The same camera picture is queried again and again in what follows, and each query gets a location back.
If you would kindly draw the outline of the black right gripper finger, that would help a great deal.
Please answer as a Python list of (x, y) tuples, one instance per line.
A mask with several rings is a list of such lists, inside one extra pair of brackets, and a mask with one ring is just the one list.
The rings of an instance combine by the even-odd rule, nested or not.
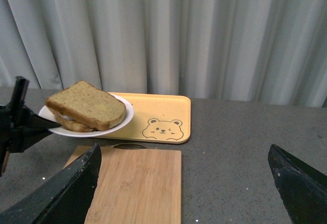
[(326, 223), (326, 175), (275, 144), (268, 163), (292, 223)]

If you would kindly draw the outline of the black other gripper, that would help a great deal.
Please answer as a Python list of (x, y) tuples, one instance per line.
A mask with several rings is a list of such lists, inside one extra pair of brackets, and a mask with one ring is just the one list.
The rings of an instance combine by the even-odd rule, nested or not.
[[(29, 80), (16, 77), (11, 101), (1, 106), (1, 173), (9, 155), (22, 153), (51, 134), (60, 123), (25, 105)], [(102, 155), (98, 144), (50, 180), (1, 213), (1, 223), (84, 223), (98, 184)]]

